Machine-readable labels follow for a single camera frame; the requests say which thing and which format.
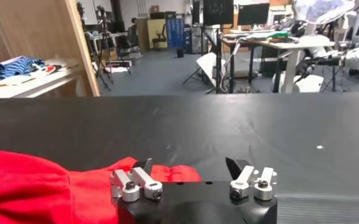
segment office chair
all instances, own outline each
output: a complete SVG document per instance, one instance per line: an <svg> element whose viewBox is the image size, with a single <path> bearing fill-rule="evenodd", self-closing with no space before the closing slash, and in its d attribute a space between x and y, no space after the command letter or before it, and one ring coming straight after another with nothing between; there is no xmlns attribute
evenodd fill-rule
<svg viewBox="0 0 359 224"><path fill-rule="evenodd" d="M158 44L161 42L166 42L166 36L165 36L165 31L166 31L166 24L163 25L163 30L162 33L156 33L156 35L158 36L158 38L154 38L152 39L152 42L154 44L154 49L158 48Z"/></svg>

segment person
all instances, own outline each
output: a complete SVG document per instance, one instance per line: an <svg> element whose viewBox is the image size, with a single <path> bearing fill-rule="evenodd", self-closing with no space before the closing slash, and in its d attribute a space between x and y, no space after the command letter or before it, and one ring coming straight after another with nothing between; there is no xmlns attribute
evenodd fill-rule
<svg viewBox="0 0 359 224"><path fill-rule="evenodd" d="M128 40L131 46L138 46L136 18L132 18L132 24L128 30Z"/></svg>
<svg viewBox="0 0 359 224"><path fill-rule="evenodd" d="M132 27L134 26L134 27L136 27L136 18L132 18Z"/></svg>

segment black tabletop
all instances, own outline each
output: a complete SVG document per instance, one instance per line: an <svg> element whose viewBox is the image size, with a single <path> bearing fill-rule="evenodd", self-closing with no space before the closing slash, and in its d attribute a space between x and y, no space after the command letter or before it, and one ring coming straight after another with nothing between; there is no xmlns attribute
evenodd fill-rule
<svg viewBox="0 0 359 224"><path fill-rule="evenodd" d="M4 99L0 150L69 170L153 157L205 180L247 159L278 171L280 222L359 222L359 93Z"/></svg>

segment red fabric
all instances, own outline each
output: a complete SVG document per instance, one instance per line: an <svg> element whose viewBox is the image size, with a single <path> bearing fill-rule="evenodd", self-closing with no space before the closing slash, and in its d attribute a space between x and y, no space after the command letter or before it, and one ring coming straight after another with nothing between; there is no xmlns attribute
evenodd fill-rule
<svg viewBox="0 0 359 224"><path fill-rule="evenodd" d="M56 163L29 155L0 152L0 223L117 223L110 201L110 173L129 171L125 158L87 172L67 171ZM200 181L188 166L153 166L162 182Z"/></svg>

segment striped cloth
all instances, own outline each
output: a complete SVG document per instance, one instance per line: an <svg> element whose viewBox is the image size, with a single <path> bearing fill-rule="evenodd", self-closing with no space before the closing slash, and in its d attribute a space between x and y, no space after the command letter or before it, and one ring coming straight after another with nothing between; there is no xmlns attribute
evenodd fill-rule
<svg viewBox="0 0 359 224"><path fill-rule="evenodd" d="M33 64L37 64L39 66L45 65L44 61L41 59L29 58L25 56L22 56L16 61L6 65L0 64L0 80L14 75L30 75L31 72L35 71L35 68L32 66Z"/></svg>

